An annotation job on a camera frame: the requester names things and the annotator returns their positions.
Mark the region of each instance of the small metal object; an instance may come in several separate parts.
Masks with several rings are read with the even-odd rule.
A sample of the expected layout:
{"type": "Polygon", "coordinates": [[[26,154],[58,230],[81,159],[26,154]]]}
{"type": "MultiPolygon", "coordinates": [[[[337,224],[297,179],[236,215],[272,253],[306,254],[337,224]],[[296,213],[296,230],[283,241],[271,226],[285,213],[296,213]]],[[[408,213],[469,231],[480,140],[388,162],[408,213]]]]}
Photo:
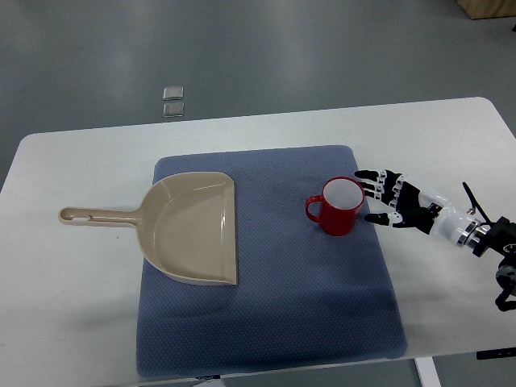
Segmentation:
{"type": "Polygon", "coordinates": [[[464,241],[464,246],[468,246],[469,248],[474,249],[481,239],[488,233],[488,229],[485,226],[481,226],[481,222],[478,219],[475,219],[476,226],[473,227],[471,232],[469,233],[468,238],[464,241]]]}
{"type": "Polygon", "coordinates": [[[478,219],[475,219],[469,223],[465,230],[462,231],[462,234],[460,234],[459,240],[457,240],[457,246],[463,247],[464,245],[467,245],[466,242],[471,238],[472,234],[480,226],[480,224],[481,221],[478,219]]]}
{"type": "Polygon", "coordinates": [[[169,101],[171,99],[183,98],[183,86],[169,86],[163,90],[163,100],[169,101]]]}
{"type": "Polygon", "coordinates": [[[185,104],[183,102],[165,103],[163,105],[163,118],[181,117],[184,110],[185,104]]]}

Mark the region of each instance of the beige dustpan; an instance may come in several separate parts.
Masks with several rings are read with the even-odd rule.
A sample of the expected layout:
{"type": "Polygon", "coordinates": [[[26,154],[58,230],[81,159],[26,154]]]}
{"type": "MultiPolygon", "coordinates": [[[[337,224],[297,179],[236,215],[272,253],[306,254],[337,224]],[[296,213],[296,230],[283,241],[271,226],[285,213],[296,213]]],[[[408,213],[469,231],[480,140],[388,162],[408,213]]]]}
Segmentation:
{"type": "Polygon", "coordinates": [[[224,173],[178,173],[158,181],[134,211],[67,207],[64,224],[133,226],[147,260],[193,285],[236,285],[235,183],[224,173]]]}

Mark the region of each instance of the black cable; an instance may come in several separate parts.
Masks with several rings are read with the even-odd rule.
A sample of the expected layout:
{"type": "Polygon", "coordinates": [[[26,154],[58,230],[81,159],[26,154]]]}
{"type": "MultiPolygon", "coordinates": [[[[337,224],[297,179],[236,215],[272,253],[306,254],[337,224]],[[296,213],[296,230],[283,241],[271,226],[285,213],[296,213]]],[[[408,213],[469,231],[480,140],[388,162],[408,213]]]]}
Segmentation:
{"type": "Polygon", "coordinates": [[[477,209],[478,212],[480,212],[481,215],[484,217],[484,219],[487,222],[487,224],[492,226],[493,222],[491,222],[489,217],[485,214],[484,210],[482,210],[481,205],[478,204],[478,202],[475,199],[475,196],[473,195],[473,192],[471,191],[471,189],[469,188],[469,186],[466,184],[465,181],[462,182],[462,186],[464,187],[464,190],[466,191],[466,194],[468,195],[468,198],[471,201],[471,207],[474,208],[474,209],[477,209]]]}
{"type": "Polygon", "coordinates": [[[507,298],[509,298],[513,290],[514,287],[503,289],[497,299],[494,300],[494,303],[497,304],[497,307],[500,311],[506,312],[508,310],[516,309],[516,301],[507,301],[507,298]]]}

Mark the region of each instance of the dustpan handle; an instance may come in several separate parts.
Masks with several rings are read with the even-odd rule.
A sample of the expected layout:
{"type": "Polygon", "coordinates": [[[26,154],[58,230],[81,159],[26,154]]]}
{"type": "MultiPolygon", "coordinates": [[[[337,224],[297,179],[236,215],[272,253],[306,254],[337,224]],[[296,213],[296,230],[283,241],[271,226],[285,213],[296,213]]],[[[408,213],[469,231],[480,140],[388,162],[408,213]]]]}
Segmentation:
{"type": "Polygon", "coordinates": [[[130,227],[141,223],[138,211],[95,210],[66,207],[59,212],[59,220],[74,226],[130,227]]]}

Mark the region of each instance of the blue mat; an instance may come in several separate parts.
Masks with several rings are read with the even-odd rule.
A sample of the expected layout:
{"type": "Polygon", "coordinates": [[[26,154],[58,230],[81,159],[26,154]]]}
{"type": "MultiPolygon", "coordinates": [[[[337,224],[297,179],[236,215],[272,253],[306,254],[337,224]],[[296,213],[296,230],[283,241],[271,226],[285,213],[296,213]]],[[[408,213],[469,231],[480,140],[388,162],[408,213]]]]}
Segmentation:
{"type": "Polygon", "coordinates": [[[239,284],[196,286],[144,261],[137,329],[143,377],[200,377],[398,358],[406,339],[373,226],[324,234],[304,201],[352,176],[344,146],[173,156],[154,182],[189,171],[235,181],[239,284]]]}

